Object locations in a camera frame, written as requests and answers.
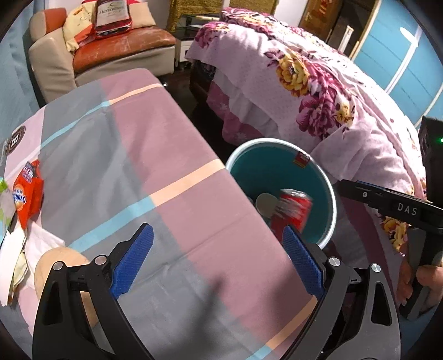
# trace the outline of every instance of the orange sofa seat cushion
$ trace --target orange sofa seat cushion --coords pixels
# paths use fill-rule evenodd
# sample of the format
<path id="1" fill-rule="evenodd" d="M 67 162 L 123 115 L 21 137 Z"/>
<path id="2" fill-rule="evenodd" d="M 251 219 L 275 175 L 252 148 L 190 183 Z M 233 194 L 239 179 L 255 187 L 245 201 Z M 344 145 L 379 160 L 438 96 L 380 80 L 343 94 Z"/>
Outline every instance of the orange sofa seat cushion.
<path id="1" fill-rule="evenodd" d="M 112 60 L 146 50 L 174 45 L 175 37 L 158 27 L 132 29 L 124 34 L 95 40 L 82 46 L 74 54 L 74 71 L 76 74 L 80 74 Z"/>

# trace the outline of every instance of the human hand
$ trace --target human hand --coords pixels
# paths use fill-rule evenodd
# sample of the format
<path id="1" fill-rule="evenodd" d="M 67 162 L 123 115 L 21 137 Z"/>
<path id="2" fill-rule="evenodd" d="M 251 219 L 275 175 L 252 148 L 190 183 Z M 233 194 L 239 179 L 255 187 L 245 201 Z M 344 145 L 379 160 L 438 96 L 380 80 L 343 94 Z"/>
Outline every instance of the human hand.
<path id="1" fill-rule="evenodd" d="M 408 254 L 408 243 L 400 248 L 400 252 Z M 428 286 L 431 292 L 421 311 L 430 309 L 440 303 L 443 298 L 443 267 L 423 265 L 417 269 L 417 280 L 423 286 Z M 401 265 L 397 284 L 397 299 L 403 305 L 412 296 L 412 268 L 405 256 Z"/>

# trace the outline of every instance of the dark floor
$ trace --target dark floor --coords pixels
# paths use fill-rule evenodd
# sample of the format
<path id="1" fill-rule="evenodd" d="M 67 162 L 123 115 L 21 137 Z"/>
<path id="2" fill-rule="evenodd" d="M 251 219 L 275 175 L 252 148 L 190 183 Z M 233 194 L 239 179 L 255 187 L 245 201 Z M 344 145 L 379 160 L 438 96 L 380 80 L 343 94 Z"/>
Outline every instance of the dark floor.
<path id="1" fill-rule="evenodd" d="M 166 89 L 188 116 L 197 130 L 205 138 L 217 156 L 224 162 L 228 160 L 235 146 L 222 138 L 222 121 L 206 104 L 198 104 L 189 90 L 190 69 L 176 70 L 162 78 Z"/>

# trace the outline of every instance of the trash bin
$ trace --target trash bin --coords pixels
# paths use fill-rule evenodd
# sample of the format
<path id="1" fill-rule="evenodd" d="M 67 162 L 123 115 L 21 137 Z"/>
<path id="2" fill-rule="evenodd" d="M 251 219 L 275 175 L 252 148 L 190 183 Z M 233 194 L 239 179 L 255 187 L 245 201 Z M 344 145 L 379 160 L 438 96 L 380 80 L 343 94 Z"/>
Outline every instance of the trash bin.
<path id="1" fill-rule="evenodd" d="M 324 248 L 337 219 L 334 191 L 326 174 L 313 159 L 305 168 L 294 162 L 299 152 L 307 155 L 287 141 L 255 139 L 239 146 L 229 157 L 226 168 L 254 201 L 263 192 L 278 197 L 283 188 L 307 193 L 312 198 L 312 209 L 302 236 Z"/>

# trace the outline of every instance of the yellow curtain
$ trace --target yellow curtain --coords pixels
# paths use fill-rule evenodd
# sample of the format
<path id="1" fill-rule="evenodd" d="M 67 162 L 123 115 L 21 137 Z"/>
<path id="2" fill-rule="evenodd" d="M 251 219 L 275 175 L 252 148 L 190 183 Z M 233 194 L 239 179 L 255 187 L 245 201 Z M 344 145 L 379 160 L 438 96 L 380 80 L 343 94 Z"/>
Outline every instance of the yellow curtain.
<path id="1" fill-rule="evenodd" d="M 167 29 L 174 31 L 182 15 L 219 14 L 222 0 L 170 0 Z"/>
<path id="2" fill-rule="evenodd" d="M 279 0 L 231 0 L 232 8 L 242 8 L 258 12 L 273 14 Z"/>

